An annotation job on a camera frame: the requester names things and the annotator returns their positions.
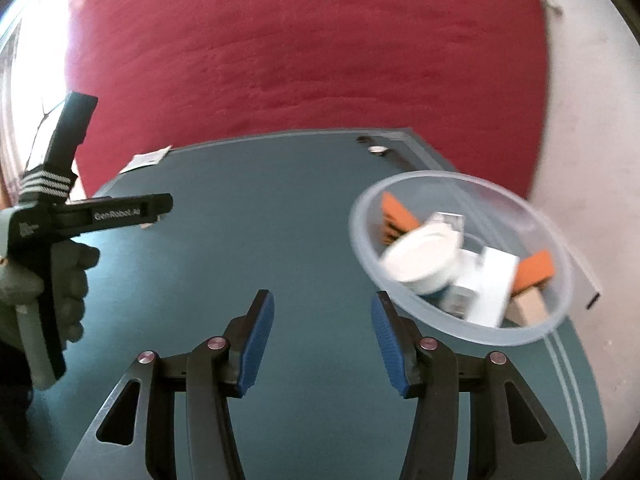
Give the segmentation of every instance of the white paper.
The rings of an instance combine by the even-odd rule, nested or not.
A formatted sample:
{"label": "white paper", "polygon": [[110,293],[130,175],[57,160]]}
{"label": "white paper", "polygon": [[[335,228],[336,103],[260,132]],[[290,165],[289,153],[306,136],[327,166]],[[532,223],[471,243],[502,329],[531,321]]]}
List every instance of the white paper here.
{"label": "white paper", "polygon": [[134,155],[129,164],[122,168],[119,173],[136,170],[137,168],[144,168],[145,166],[154,166],[164,158],[170,149],[171,146],[167,146],[166,148],[162,148],[162,150],[157,150],[156,152]]}

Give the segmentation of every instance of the green tabletop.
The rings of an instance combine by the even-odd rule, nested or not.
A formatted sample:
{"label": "green tabletop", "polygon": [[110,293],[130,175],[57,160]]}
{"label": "green tabletop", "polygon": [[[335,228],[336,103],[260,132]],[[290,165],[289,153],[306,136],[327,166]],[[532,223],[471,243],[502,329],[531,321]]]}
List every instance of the green tabletop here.
{"label": "green tabletop", "polygon": [[[80,438],[136,355],[188,352],[243,314],[259,288],[276,316],[255,386],[230,400],[248,479],[398,478],[415,401],[391,387],[370,322],[376,286],[353,255],[348,215],[371,184],[402,170],[358,135],[382,136],[419,169],[446,161],[403,130],[274,134],[174,150],[122,174],[98,195],[170,192],[174,210],[148,229],[85,235],[102,251],[89,271],[84,338],[68,372],[37,393],[29,454],[62,476]],[[457,352],[491,347],[420,324]],[[606,468],[606,431],[593,375],[571,322],[504,352],[547,409],[582,475]],[[190,478],[184,396],[178,395],[178,473]],[[455,478],[466,478],[468,397],[461,396]]]}

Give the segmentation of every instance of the red cloth backdrop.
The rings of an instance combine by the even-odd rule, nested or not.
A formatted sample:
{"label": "red cloth backdrop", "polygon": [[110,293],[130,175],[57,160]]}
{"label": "red cloth backdrop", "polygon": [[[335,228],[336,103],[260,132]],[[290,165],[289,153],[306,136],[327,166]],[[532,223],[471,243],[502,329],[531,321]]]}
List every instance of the red cloth backdrop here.
{"label": "red cloth backdrop", "polygon": [[540,0],[74,0],[71,89],[100,98],[89,194],[135,153],[290,128],[410,126],[524,195],[546,101]]}

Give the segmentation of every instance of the orange block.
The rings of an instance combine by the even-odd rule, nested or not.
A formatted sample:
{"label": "orange block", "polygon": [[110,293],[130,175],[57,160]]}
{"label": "orange block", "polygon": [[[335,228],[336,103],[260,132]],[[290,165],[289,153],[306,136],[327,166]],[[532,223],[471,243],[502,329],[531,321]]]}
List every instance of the orange block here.
{"label": "orange block", "polygon": [[420,227],[418,219],[388,191],[382,194],[382,213],[397,229],[402,231],[413,231],[415,228]]}
{"label": "orange block", "polygon": [[515,296],[530,286],[543,285],[556,273],[551,253],[546,249],[522,260],[513,280],[511,295]]}

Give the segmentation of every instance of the plastic bowl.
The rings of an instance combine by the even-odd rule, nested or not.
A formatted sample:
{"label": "plastic bowl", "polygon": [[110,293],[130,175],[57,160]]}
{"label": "plastic bowl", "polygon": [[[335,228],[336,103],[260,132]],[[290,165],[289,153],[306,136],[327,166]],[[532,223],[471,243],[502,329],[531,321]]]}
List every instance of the plastic bowl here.
{"label": "plastic bowl", "polygon": [[[520,328],[480,326],[446,314],[390,279],[378,262],[385,249],[380,235],[384,191],[391,192],[421,221],[436,211],[463,214],[463,248],[476,253],[489,246],[524,259],[548,249],[556,268],[542,289],[549,317]],[[416,319],[460,339],[492,346],[530,343],[555,330],[571,307],[573,269],[557,229],[529,203],[481,178],[447,171],[414,171],[386,178],[358,197],[351,209],[349,228],[353,251],[373,282]]]}

